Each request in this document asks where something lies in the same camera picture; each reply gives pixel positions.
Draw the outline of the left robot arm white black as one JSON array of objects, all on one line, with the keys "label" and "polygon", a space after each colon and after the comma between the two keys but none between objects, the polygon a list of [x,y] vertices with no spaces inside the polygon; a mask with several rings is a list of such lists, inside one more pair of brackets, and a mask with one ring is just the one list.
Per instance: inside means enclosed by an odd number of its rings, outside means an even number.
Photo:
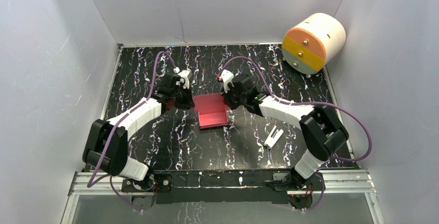
[{"label": "left robot arm white black", "polygon": [[171,108],[194,108],[191,76],[188,69],[167,72],[150,98],[142,98],[132,108],[109,120],[95,120],[83,151],[83,162],[111,176],[135,180],[135,185],[142,191],[152,189],[155,178],[148,173],[150,167],[129,156],[128,141],[139,129]]}]

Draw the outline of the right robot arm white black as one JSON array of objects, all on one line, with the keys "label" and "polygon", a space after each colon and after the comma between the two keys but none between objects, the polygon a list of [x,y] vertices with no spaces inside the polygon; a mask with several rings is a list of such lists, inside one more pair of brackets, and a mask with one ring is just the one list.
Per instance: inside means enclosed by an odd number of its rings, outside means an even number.
[{"label": "right robot arm white black", "polygon": [[222,83],[221,95],[230,109],[243,106],[250,113],[286,122],[302,132],[306,144],[304,154],[288,176],[267,182],[270,188],[306,189],[317,170],[349,138],[335,110],[325,103],[295,105],[283,99],[277,100],[268,92],[259,91],[249,76],[234,76],[228,70],[218,75],[217,80]]}]

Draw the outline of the pink paper box sheet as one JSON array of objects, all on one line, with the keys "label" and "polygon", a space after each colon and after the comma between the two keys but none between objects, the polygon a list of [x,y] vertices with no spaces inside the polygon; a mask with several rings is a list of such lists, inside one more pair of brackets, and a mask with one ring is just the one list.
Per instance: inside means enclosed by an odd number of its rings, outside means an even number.
[{"label": "pink paper box sheet", "polygon": [[227,105],[220,93],[197,95],[193,97],[198,114],[199,128],[227,126],[229,123]]}]

